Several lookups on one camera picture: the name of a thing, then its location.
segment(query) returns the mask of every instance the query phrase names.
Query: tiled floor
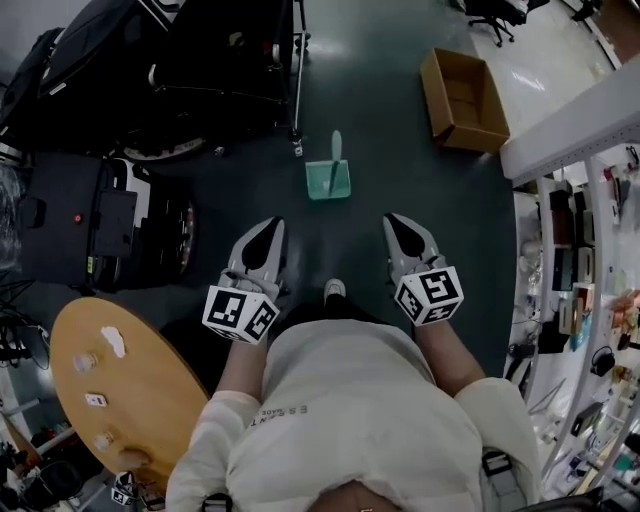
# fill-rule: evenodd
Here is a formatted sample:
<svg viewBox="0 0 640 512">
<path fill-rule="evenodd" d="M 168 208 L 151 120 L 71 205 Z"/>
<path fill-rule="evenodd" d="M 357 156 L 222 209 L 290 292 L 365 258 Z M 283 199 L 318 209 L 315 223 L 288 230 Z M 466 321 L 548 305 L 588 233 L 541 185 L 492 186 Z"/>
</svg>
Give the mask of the tiled floor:
<svg viewBox="0 0 640 512">
<path fill-rule="evenodd" d="M 474 25 L 471 38 L 489 64 L 513 137 L 555 112 L 601 80 L 612 67 L 584 24 L 573 22 L 561 0 L 529 13 L 513 27 L 515 41 L 495 45 L 486 25 Z"/>
</svg>

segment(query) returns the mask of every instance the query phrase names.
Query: white wall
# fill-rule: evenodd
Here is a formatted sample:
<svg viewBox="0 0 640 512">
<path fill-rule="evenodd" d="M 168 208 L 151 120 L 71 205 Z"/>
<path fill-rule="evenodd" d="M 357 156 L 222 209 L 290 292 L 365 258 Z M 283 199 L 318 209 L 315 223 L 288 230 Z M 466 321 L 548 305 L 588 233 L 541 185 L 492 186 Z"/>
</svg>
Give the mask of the white wall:
<svg viewBox="0 0 640 512">
<path fill-rule="evenodd" d="M 66 27 L 89 0 L 0 0 L 0 81 L 7 83 L 45 30 Z"/>
</svg>

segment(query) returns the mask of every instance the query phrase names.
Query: white sticker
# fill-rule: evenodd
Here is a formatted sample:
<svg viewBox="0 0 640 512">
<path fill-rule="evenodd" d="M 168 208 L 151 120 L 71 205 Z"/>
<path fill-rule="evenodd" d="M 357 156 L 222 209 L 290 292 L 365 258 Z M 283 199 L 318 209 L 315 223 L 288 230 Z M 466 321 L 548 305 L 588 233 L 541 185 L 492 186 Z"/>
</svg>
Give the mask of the white sticker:
<svg viewBox="0 0 640 512">
<path fill-rule="evenodd" d="M 116 356 L 123 358 L 126 355 L 124 349 L 124 340 L 120 335 L 120 332 L 115 327 L 103 327 L 100 332 L 104 338 L 111 344 Z"/>
</svg>

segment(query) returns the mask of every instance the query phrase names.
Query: small object on table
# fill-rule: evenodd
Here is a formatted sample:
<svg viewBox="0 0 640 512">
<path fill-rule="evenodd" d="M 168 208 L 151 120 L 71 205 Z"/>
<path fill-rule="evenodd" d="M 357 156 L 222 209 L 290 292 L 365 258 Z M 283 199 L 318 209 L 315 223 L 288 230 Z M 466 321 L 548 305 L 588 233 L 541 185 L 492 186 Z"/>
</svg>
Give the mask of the small object on table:
<svg viewBox="0 0 640 512">
<path fill-rule="evenodd" d="M 104 395 L 98 395 L 95 393 L 85 393 L 84 398 L 87 403 L 93 407 L 106 407 L 107 399 Z"/>
<path fill-rule="evenodd" d="M 98 364 L 95 354 L 86 353 L 73 356 L 73 367 L 78 373 L 87 373 L 93 370 Z"/>
<path fill-rule="evenodd" d="M 102 336 L 104 336 L 104 339 L 106 339 L 113 347 L 113 353 L 122 359 L 127 352 L 124 348 L 124 340 L 118 332 L 118 329 L 115 327 L 103 327 L 100 329 L 100 332 L 102 333 Z"/>
<path fill-rule="evenodd" d="M 106 452 L 113 444 L 113 435 L 111 432 L 102 432 L 93 438 L 93 446 L 100 452 Z"/>
</svg>

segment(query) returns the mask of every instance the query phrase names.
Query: strap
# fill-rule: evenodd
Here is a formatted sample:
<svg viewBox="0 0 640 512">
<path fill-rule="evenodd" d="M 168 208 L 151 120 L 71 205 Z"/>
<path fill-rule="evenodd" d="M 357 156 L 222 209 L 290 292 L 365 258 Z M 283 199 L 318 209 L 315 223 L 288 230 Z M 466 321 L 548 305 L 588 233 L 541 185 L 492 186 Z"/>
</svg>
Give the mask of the strap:
<svg viewBox="0 0 640 512">
<path fill-rule="evenodd" d="M 527 505 L 526 498 L 516 480 L 511 458 L 504 452 L 487 450 L 482 456 L 482 470 L 490 494 L 483 495 L 484 509 L 489 512 L 511 512 Z"/>
</svg>

